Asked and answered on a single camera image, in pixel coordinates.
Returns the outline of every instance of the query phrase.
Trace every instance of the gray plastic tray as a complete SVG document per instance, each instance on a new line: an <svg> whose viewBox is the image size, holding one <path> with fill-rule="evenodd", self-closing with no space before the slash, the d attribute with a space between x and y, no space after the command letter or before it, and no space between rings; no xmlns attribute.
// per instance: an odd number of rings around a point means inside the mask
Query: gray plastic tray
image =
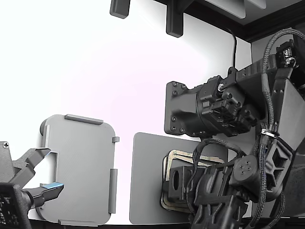
<svg viewBox="0 0 305 229"><path fill-rule="evenodd" d="M161 207L162 162L173 149L192 153L196 141L137 133L133 142L132 186L129 219L132 224L187 223L188 214L168 211ZM225 162L228 151L224 147L208 145L204 155L217 156Z"/></svg>
<svg viewBox="0 0 305 229"><path fill-rule="evenodd" d="M102 120L54 115L41 124L43 147L57 153L55 181L64 189L38 214L62 225L98 226L115 213L116 177L113 168L113 128Z"/></svg>

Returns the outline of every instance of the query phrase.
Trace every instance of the black ceiling bracket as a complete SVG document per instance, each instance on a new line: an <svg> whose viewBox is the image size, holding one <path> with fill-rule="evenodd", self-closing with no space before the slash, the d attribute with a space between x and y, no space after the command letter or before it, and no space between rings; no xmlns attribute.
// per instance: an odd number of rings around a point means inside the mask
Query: black ceiling bracket
<svg viewBox="0 0 305 229"><path fill-rule="evenodd" d="M125 19L129 14L130 0L111 0L110 14Z"/></svg>
<svg viewBox="0 0 305 229"><path fill-rule="evenodd" d="M183 35L183 13L194 0L169 0L167 3L166 33L181 37Z"/></svg>

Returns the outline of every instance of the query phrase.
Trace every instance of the white backdrop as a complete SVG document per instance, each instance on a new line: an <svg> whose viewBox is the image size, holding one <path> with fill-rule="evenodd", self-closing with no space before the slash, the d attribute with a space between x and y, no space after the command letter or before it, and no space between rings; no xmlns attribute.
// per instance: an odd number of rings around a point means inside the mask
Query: white backdrop
<svg viewBox="0 0 305 229"><path fill-rule="evenodd" d="M225 77L234 41L189 15L177 39L165 33L165 5L131 0L122 20L109 14L110 2L0 1L0 140L10 143L17 159L40 146L40 124L51 115L109 123L121 141L114 162L117 213L108 224L130 224L134 134L165 135L166 84L175 80L192 88L215 75ZM237 69L251 64L251 45L238 39L236 58ZM242 146L252 142L253 134L247 136ZM49 156L26 187L52 182L52 167ZM35 211L30 218L38 219Z"/></svg>

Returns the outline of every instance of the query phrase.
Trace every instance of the wire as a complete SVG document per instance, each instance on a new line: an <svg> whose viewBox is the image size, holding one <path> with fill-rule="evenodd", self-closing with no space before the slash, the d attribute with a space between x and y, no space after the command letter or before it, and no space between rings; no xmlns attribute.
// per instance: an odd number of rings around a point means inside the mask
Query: wire
<svg viewBox="0 0 305 229"><path fill-rule="evenodd" d="M262 91L263 95L265 98L266 102L266 118L267 118L267 127L270 131L273 131L273 127L275 124L275 119L274 119L274 109L273 109L273 103L271 99L271 93L270 93L270 87L269 87L269 81L268 81L268 75L267 75L267 68L268 68L268 61L269 61L269 55L271 52L271 49L274 45L274 43L279 39L281 36L287 35L287 34L292 34L292 35L297 35L301 37L305 41L305 35L302 34L300 31L294 30L294 29L285 29L277 32L268 42L265 52L264 52L264 57L263 57L263 69L262 69ZM261 137L260 141L260 152L259 152L259 168L260 168L260 177L261 177L261 187L260 187L260 195L259 195L259 202L255 211L255 214L246 227L246 229L251 229L254 228L255 225L257 224L258 220L260 219L263 209L264 209L264 203L266 199L266 173L265 173L265 167L266 167L266 162L265 162L265 154L266 154L266 147L267 144L270 140L270 137L264 135ZM282 202L283 205L285 206L285 198L284 195L282 196ZM274 225L275 220L276 222L280 219L280 216L277 216L271 224Z"/></svg>
<svg viewBox="0 0 305 229"><path fill-rule="evenodd" d="M186 185L186 188L187 188L187 192L186 192L186 204L187 204L188 208L190 209L190 212L193 213L193 214L195 214L195 209L193 207L193 204L190 203L188 188L189 188L190 184L192 183L192 181L194 180L195 175L197 173L198 163L199 163L199 160L200 160L201 153L202 153L203 149L208 144L217 144L217 145L226 147L227 149L231 149L231 150L235 151L236 152L236 157L235 158L239 158L239 157L242 157L242 156L246 155L246 153L243 150L241 150L241 148L238 147L237 145L232 144L232 143L228 143L226 141L219 140L219 139L212 139L212 138L203 139L197 145L197 147L193 151L193 173L192 173L191 178L189 179L189 181L188 181L188 183Z"/></svg>
<svg viewBox="0 0 305 229"><path fill-rule="evenodd" d="M274 126L274 110L273 110L273 104L271 100L271 93L269 88L269 81L268 81L268 75L267 75L267 68L268 68L268 61L269 61L269 55L271 52L271 49L274 45L274 43L282 36L291 34L291 35L297 35L300 38L302 38L305 41L305 35L301 33L298 30L294 29L284 29L277 32L268 42L266 49L264 51L264 57L263 57L263 70L262 70L262 90L264 94L265 101L267 103L268 107L268 128L270 131L272 131Z"/></svg>
<svg viewBox="0 0 305 229"><path fill-rule="evenodd" d="M225 27L233 36L234 38L234 51L233 51L233 67L235 68L235 63L236 63L236 49L237 49L237 38L235 36L235 34L232 32L232 30L230 30L229 28Z"/></svg>
<svg viewBox="0 0 305 229"><path fill-rule="evenodd" d="M273 228L278 223L278 221L281 219L281 216L283 215L284 209L285 209L285 195L284 195L283 191L281 192L281 195L279 196L279 198L280 198L280 207L277 212L277 215L267 226L263 227L262 229Z"/></svg>

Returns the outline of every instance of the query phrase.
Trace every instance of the screw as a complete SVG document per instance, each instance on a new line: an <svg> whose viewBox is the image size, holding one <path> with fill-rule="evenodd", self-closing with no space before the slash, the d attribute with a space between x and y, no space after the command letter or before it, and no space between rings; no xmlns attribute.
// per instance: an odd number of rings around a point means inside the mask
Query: screw
<svg viewBox="0 0 305 229"><path fill-rule="evenodd" d="M232 99L232 94L228 94L227 100Z"/></svg>
<svg viewBox="0 0 305 229"><path fill-rule="evenodd" d="M8 142L4 142L3 143L3 148L5 149L8 149L10 146L9 146L9 143Z"/></svg>
<svg viewBox="0 0 305 229"><path fill-rule="evenodd" d="M222 92L222 91L223 91L223 90L222 90L222 87L223 87L223 86L224 86L223 83L218 84L217 90L218 90L219 92Z"/></svg>

